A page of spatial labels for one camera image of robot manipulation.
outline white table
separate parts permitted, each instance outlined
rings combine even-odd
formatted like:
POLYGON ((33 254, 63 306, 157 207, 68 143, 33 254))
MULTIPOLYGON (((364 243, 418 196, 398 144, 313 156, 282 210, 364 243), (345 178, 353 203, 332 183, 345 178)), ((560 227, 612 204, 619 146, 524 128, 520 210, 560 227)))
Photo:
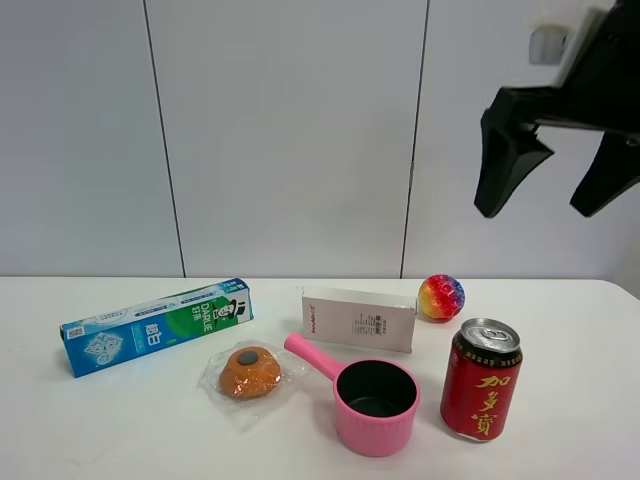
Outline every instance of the white table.
MULTIPOLYGON (((466 280, 467 306, 418 321, 410 355, 423 399, 409 445, 371 459, 332 427, 330 384, 240 433, 196 388, 236 342, 281 345, 300 327, 298 286, 410 294, 417 280, 247 280, 255 321, 74 379, 61 323, 213 283, 208 279, 0 279, 3 479, 606 479, 640 473, 640 301, 602 281, 466 280), (524 363, 504 434, 474 444, 438 413, 449 342, 466 318, 514 327, 524 363)), ((323 344, 349 361, 364 349, 323 344)))

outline pink handle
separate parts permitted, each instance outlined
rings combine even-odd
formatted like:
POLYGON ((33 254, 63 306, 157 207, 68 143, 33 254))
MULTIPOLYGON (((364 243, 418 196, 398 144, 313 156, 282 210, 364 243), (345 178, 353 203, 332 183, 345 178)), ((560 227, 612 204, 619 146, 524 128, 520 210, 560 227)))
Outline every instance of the pink handle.
POLYGON ((311 345, 299 333, 289 335, 284 341, 284 348, 309 362, 331 381, 334 381, 344 368, 342 363, 311 345))

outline orange pastry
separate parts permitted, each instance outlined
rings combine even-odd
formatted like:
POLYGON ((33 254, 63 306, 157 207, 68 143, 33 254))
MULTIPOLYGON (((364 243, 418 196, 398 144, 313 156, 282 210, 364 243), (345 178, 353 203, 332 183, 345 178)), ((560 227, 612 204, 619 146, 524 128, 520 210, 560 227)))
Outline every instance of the orange pastry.
POLYGON ((220 387, 233 398, 254 398, 269 393, 281 378, 280 365, 267 349, 245 347, 229 357, 220 387))

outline colorful ball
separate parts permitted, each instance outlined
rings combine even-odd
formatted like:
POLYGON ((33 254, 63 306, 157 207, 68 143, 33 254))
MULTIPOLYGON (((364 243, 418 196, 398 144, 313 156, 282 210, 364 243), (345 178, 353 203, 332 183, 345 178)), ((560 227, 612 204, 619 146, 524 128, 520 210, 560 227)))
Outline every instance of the colorful ball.
POLYGON ((418 303, 434 320, 451 320, 464 307, 464 290, 449 275, 432 275, 420 285, 418 303))

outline jiaduobao can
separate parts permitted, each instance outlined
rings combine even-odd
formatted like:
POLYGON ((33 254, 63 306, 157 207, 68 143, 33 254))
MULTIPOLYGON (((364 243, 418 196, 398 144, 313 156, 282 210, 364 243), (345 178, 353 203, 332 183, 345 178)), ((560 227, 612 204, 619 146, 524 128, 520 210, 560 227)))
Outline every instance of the jiaduobao can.
POLYGON ((522 350, 511 327, 472 318, 453 337, 440 413, 454 432, 478 441, 502 433, 522 350))

